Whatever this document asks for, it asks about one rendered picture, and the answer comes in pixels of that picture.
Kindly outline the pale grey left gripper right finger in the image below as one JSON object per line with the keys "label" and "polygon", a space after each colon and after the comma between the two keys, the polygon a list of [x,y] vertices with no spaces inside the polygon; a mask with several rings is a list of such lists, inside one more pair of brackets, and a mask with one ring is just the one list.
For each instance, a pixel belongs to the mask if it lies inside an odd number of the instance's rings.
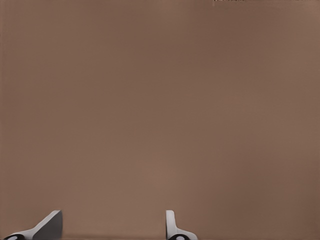
{"label": "pale grey left gripper right finger", "polygon": [[173,210],[165,211],[166,220],[166,240],[198,240],[193,232],[183,230],[177,227],[175,213]]}

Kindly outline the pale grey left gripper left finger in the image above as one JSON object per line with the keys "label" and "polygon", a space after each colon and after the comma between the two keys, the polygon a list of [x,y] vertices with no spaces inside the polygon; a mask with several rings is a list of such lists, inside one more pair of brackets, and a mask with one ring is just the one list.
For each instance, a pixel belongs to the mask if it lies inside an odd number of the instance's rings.
{"label": "pale grey left gripper left finger", "polygon": [[63,212],[54,210],[35,227],[12,233],[3,240],[61,240],[63,234]]}

